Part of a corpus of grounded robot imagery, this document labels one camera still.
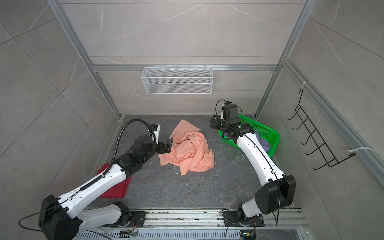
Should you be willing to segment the salmon pink t shirt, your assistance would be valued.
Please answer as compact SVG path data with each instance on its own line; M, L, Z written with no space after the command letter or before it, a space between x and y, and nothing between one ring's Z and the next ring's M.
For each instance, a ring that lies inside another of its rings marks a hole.
M180 168L180 174L206 172L214 168L215 155L201 129L181 120L172 132L174 140L169 154L160 154L160 164L172 164Z

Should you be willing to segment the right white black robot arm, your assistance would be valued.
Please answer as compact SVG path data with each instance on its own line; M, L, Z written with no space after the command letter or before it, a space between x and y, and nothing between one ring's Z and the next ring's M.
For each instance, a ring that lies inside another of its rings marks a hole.
M260 144L249 123L242 123L240 117L233 119L213 115L210 127L219 130L233 140L244 152L256 171L261 188L254 197L238 206L239 220L269 214L293 203L297 182L278 168Z

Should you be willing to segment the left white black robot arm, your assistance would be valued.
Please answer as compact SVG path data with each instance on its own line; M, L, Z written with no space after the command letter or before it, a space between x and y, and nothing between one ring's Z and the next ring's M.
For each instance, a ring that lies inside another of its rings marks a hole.
M170 153L173 139L157 143L142 135L113 161L113 164L78 188L56 198L46 197L41 205L39 227L49 240L72 240L77 234L93 228L126 227L132 224L130 209L121 201L107 207L86 207L112 187L124 182L155 154Z

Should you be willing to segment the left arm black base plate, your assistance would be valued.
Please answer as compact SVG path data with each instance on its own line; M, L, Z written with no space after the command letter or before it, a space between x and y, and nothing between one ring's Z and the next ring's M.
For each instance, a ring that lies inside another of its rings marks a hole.
M114 224L107 224L104 227L111 228L142 228L146 219L146 212L130 212L130 214L123 213L118 221Z

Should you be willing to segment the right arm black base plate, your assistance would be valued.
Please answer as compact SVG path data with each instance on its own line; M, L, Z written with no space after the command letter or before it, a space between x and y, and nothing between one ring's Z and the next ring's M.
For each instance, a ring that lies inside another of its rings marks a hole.
M224 219L225 227L264 227L264 219L262 215L256 215L251 218L240 217L237 211L229 211L228 209L221 210L221 215Z

